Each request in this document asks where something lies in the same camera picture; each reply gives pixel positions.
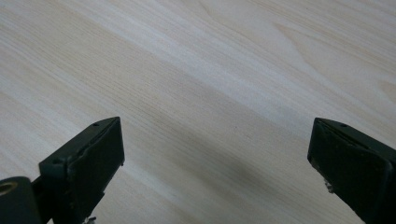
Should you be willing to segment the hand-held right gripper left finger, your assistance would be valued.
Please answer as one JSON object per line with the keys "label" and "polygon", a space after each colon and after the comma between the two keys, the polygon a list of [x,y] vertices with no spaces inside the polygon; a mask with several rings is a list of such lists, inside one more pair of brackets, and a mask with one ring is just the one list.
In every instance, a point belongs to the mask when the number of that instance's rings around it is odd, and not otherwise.
{"label": "hand-held right gripper left finger", "polygon": [[96,121],[39,163],[56,224],[81,224],[125,161],[120,118]]}

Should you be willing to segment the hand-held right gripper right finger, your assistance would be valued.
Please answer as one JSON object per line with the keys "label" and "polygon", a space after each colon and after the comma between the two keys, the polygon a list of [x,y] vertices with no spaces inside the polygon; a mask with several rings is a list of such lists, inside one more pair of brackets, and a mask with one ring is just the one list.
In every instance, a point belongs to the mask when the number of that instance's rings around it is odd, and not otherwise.
{"label": "hand-held right gripper right finger", "polygon": [[396,149],[344,123],[314,119],[307,159],[365,224],[396,224]]}

